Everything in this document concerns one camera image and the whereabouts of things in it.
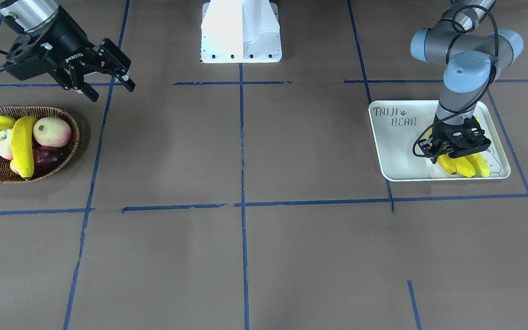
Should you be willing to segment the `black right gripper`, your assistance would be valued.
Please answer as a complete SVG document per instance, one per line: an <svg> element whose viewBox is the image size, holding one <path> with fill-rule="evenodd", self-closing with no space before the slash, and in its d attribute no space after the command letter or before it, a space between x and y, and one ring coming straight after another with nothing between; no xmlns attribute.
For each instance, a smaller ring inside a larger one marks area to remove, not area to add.
<svg viewBox="0 0 528 330"><path fill-rule="evenodd" d="M57 7L35 33L43 35L47 44L52 46L52 54L59 62L54 78L60 81L61 86L73 88L92 102L97 102L99 93L85 81L84 76L98 72L111 75L128 92L134 92L135 83L130 79L132 61L110 39L103 39L94 46L62 6Z"/></svg>

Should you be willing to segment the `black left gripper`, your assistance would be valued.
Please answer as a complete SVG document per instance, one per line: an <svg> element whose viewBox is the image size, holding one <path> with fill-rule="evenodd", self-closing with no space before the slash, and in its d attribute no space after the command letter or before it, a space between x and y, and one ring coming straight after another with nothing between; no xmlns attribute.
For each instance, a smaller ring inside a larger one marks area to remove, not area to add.
<svg viewBox="0 0 528 330"><path fill-rule="evenodd" d="M477 137L473 134L475 119L472 115L455 117L459 119L459 125L450 125L440 122L434 125L431 132L432 144L438 148L475 148Z"/></svg>

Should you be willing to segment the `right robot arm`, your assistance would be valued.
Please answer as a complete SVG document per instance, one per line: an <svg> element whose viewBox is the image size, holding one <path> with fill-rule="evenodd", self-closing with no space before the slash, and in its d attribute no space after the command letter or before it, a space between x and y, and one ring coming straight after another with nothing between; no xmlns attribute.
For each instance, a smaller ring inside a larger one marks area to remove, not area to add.
<svg viewBox="0 0 528 330"><path fill-rule="evenodd" d="M65 90L96 102L99 94L85 81L92 73L111 75L129 92L131 60L110 39L93 44L56 0L0 0L4 22L17 33L3 70L19 81L48 74Z"/></svg>

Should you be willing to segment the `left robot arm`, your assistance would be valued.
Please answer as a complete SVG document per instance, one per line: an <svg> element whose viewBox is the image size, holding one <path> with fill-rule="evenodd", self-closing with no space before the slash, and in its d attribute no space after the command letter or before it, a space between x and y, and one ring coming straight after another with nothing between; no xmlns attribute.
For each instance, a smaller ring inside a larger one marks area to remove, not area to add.
<svg viewBox="0 0 528 330"><path fill-rule="evenodd" d="M491 10L494 0L457 0L432 27L417 31L412 56L445 65L443 89L434 121L417 138L418 157L446 154L453 158L483 152L492 142L474 111L490 85L520 56L524 42L510 29L498 29Z"/></svg>

